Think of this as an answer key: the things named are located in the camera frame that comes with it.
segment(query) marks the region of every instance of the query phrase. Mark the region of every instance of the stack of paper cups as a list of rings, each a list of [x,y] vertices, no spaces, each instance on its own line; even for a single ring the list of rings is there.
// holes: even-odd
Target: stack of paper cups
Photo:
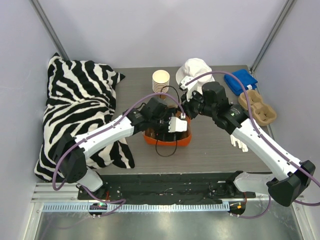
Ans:
[[[168,86],[170,83],[170,74],[165,70],[155,71],[152,75],[152,90],[155,93],[168,92]]]

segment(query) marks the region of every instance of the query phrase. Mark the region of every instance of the orange bin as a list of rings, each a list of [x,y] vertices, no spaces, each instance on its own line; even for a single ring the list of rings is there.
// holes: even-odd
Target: orange bin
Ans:
[[[190,127],[190,118],[186,117],[186,120],[188,122],[188,127],[185,132],[182,133],[182,138],[177,141],[177,146],[180,147],[185,147],[188,146],[191,138],[192,138],[192,133],[191,133],[191,127]],[[156,145],[157,140],[155,139],[155,131],[152,128],[148,128],[146,131],[143,133],[144,140],[146,141],[147,144],[150,145]],[[158,146],[176,146],[176,141],[160,141],[158,140],[157,143]]]

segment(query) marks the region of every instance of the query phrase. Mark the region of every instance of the wooden tabletop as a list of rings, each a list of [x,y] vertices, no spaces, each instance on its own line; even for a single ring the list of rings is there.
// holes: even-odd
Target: wooden tabletop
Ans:
[[[213,70],[234,72],[248,69],[247,66],[212,66]],[[178,67],[144,67],[120,68],[118,72],[126,78],[116,87],[116,111],[114,118],[128,109],[142,97],[151,94],[152,74],[156,70],[166,70],[170,74],[170,85],[178,88],[176,72]],[[214,76],[215,81],[225,87],[230,102],[238,102],[226,85],[222,74]],[[176,96],[173,89],[169,94]],[[113,164],[99,169],[100,174],[154,174],[154,173],[209,173],[234,172],[237,170],[250,172],[269,171],[268,167],[251,151],[242,152],[231,145],[230,136],[218,128],[211,118],[197,116],[191,121],[192,140],[189,146],[178,147],[171,157],[158,156],[154,145],[148,145],[142,133],[127,138],[135,161],[135,168],[123,169]],[[163,154],[172,153],[174,147],[159,146],[158,151]]]

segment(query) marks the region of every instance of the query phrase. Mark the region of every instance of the cap brim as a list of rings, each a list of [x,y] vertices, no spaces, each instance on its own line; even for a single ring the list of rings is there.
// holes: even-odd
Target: cap brim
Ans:
[[[184,77],[185,76],[184,76],[183,67],[180,67],[179,70],[175,74],[176,83],[179,85],[180,82],[182,81],[182,79],[184,79]]]

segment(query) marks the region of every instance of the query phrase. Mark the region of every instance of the robotic arm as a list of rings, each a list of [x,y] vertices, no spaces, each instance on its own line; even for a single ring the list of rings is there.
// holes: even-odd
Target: robotic arm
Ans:
[[[289,158],[290,162],[300,166],[311,175],[315,171],[313,163],[309,160],[301,162],[298,158],[289,154],[263,132],[261,128],[258,128],[260,131],[260,134],[258,134],[249,119],[248,112],[240,105],[230,104],[225,89],[218,82],[205,83],[200,93],[197,91],[198,82],[192,82],[192,79],[192,77],[185,77],[179,86],[184,91],[181,101],[186,115],[191,119],[197,115],[212,118],[219,128],[244,142],[272,171],[271,174],[237,171],[232,175],[232,178],[226,180],[226,183],[236,191],[267,194],[279,204],[286,207],[290,206],[308,187],[311,180],[272,149],[261,138],[261,134]],[[54,160],[56,163],[68,148],[83,139],[90,138],[80,143],[78,147],[68,154],[60,166],[60,171],[66,182],[78,182],[87,187],[96,197],[103,196],[106,186],[99,174],[86,166],[86,159],[105,146],[119,139],[145,131],[147,128],[166,130],[172,133],[185,132],[187,130],[186,116],[184,114],[181,114],[180,118],[173,116],[168,123],[165,123],[161,118],[166,109],[167,103],[164,100],[159,97],[153,97],[141,110],[133,108],[115,126],[114,124],[123,117],[122,115],[89,133],[77,135],[74,138],[68,134],[64,135],[55,152]],[[112,128],[108,131],[98,134],[98,132],[110,128],[110,126]]]

